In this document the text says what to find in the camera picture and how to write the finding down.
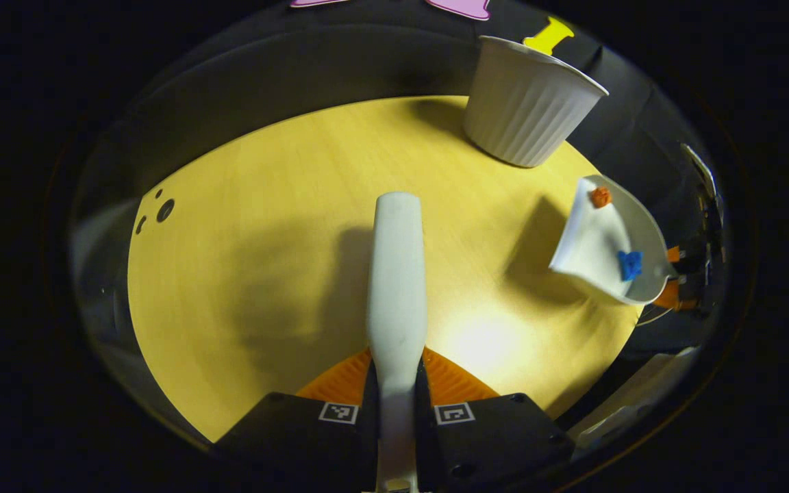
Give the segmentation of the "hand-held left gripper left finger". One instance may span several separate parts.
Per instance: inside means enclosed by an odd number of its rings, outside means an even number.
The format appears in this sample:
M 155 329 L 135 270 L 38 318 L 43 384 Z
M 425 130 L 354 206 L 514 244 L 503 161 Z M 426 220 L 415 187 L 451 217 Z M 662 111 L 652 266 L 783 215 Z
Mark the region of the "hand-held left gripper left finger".
M 377 380 L 364 349 L 295 395 L 272 391 L 214 444 L 249 471 L 253 491 L 373 492 Z

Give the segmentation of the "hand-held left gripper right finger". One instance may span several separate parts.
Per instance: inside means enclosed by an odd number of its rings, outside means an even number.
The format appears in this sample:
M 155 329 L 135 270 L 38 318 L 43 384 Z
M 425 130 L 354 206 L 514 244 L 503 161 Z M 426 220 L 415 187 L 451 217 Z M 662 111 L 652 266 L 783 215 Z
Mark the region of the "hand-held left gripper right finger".
M 572 459 L 573 439 L 530 397 L 501 395 L 433 350 L 423 350 L 414 395 L 421 492 L 502 492 Z

